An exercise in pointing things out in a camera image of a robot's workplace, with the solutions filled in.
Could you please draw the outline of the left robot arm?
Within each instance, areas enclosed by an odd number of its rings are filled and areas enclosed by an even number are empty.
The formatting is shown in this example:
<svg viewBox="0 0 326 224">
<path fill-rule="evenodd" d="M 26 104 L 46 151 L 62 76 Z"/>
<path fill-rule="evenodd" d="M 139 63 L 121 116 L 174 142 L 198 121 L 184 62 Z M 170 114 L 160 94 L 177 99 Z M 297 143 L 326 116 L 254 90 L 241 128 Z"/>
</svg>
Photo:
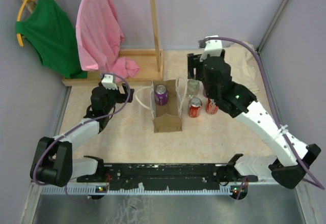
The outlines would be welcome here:
<svg viewBox="0 0 326 224">
<path fill-rule="evenodd" d="M 117 104 L 125 106 L 132 102 L 134 89 L 125 83 L 122 87 L 123 93 L 119 89 L 97 86 L 92 90 L 91 104 L 79 124 L 61 135 L 39 140 L 30 170 L 30 178 L 35 183 L 64 187 L 71 179 L 81 176 L 88 175 L 96 182 L 105 178 L 106 169 L 97 159 L 74 160 L 73 152 L 105 129 L 112 116 L 118 113 Z"/>
</svg>

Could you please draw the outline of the red coke can back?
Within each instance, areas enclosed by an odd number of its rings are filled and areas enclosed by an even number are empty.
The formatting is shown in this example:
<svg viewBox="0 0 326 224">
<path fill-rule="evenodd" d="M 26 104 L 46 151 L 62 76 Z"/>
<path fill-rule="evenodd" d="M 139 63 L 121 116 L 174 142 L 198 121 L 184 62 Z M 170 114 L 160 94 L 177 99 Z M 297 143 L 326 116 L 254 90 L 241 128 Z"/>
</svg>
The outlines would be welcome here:
<svg viewBox="0 0 326 224">
<path fill-rule="evenodd" d="M 193 97 L 188 103 L 188 115 L 191 118 L 196 118 L 200 115 L 202 101 L 198 97 Z"/>
</svg>

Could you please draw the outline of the red coke can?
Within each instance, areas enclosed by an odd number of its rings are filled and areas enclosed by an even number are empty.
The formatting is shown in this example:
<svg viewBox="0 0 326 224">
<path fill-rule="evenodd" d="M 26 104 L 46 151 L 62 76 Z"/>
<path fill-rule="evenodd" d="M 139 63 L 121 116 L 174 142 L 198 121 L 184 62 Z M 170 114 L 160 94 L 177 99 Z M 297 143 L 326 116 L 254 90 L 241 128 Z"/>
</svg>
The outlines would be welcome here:
<svg viewBox="0 0 326 224">
<path fill-rule="evenodd" d="M 191 118 L 196 118 L 200 115 L 202 101 L 198 97 L 193 97 L 188 103 L 188 115 Z"/>
<path fill-rule="evenodd" d="M 215 104 L 213 99 L 208 98 L 205 110 L 208 114 L 214 115 L 219 110 L 219 107 Z"/>
</svg>

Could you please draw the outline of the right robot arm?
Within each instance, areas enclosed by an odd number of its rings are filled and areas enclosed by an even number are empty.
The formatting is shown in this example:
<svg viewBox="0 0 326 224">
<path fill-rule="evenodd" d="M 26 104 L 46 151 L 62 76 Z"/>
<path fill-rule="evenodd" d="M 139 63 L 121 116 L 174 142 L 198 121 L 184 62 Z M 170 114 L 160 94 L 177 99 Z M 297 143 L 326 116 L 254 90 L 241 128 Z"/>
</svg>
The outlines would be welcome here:
<svg viewBox="0 0 326 224">
<path fill-rule="evenodd" d="M 206 96 L 223 112 L 250 128 L 274 153 L 271 157 L 239 157 L 228 167 L 228 177 L 239 181 L 244 176 L 272 177 L 294 189 L 306 170 L 321 153 L 316 144 L 301 142 L 285 126 L 278 126 L 257 97 L 244 85 L 232 80 L 231 67 L 219 56 L 187 55 L 188 77 L 203 83 Z"/>
</svg>

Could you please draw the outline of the red coke can front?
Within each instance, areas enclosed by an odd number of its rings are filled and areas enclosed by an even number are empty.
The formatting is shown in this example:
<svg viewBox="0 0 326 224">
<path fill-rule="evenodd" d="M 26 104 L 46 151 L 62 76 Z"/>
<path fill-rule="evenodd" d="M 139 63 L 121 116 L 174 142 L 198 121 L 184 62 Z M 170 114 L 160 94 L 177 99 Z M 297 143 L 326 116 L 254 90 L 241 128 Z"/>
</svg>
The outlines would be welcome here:
<svg viewBox="0 0 326 224">
<path fill-rule="evenodd" d="M 205 110 L 208 114 L 214 115 L 219 110 L 219 107 L 215 104 L 213 99 L 208 98 Z"/>
</svg>

